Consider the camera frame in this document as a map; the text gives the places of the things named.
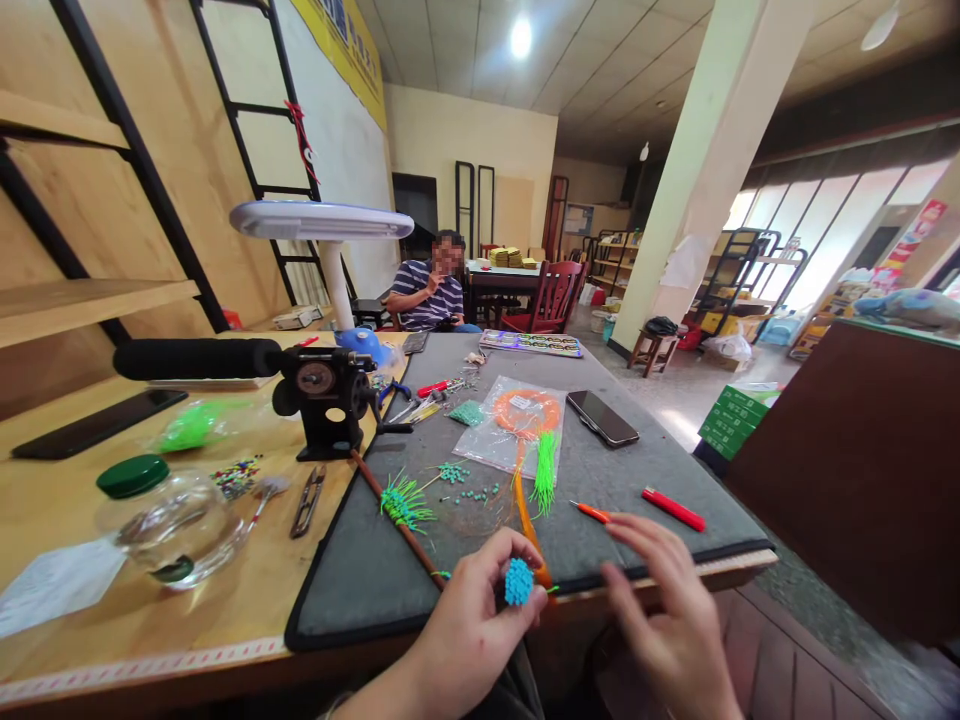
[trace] wooden stool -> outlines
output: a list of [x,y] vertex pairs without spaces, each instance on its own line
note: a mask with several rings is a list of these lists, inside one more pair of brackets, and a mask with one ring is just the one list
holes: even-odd
[[[645,340],[650,341],[650,349],[647,352],[640,352]],[[673,353],[677,349],[676,335],[654,335],[646,330],[640,331],[640,337],[637,338],[637,344],[633,346],[633,352],[630,353],[630,360],[627,362],[627,369],[633,367],[637,361],[646,365],[643,370],[643,377],[650,377],[650,371],[658,369],[661,373],[667,369]],[[664,342],[670,343],[669,347],[661,350]]]

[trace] person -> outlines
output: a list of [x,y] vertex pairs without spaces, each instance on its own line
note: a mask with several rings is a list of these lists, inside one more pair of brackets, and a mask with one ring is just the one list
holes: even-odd
[[[717,606],[683,541],[646,518],[623,513],[610,517],[607,532],[646,561],[661,589],[664,613],[647,617],[623,572],[610,563],[601,568],[614,614],[657,696],[676,720],[743,720],[724,656]],[[463,558],[413,646],[331,710],[334,720],[459,718],[486,704],[547,604],[546,591],[536,586],[525,605],[497,612],[494,588],[512,557],[523,558],[532,568],[543,564],[533,544],[508,528]],[[542,718],[539,701],[532,704],[532,710],[528,704],[526,712],[496,716]]]
[[453,332],[483,332],[463,321],[463,288],[451,275],[463,266],[463,236],[455,230],[441,230],[433,241],[433,257],[405,260],[385,303],[387,311],[403,313],[403,329],[433,331],[444,326]]

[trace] black smartphone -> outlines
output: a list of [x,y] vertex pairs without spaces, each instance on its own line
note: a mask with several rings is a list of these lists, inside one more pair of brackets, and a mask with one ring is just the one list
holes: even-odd
[[10,454],[31,460],[64,460],[156,415],[187,397],[182,390],[147,390],[15,447]]
[[412,335],[407,335],[407,339],[403,341],[403,354],[412,355],[415,352],[423,352],[423,348],[427,344],[428,337],[430,337],[430,333],[428,332],[419,332],[413,333]]
[[610,447],[620,447],[640,439],[640,434],[626,420],[589,390],[567,393],[567,402],[577,411],[583,424]]

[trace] glass jar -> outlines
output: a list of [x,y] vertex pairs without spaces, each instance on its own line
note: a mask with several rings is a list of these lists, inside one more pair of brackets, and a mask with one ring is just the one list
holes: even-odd
[[97,487],[110,498],[97,511],[97,527],[174,590],[199,585],[246,539],[243,521],[209,478],[197,470],[171,473],[159,455],[117,463]]

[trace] striped shirt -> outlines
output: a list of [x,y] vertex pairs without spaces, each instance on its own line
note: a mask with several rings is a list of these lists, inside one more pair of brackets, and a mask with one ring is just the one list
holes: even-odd
[[[432,262],[420,260],[400,263],[390,291],[398,295],[413,295],[423,290],[430,279],[431,267]],[[403,313],[403,328],[412,331],[433,330],[442,320],[459,314],[463,314],[463,288],[456,278],[447,275],[433,295]]]

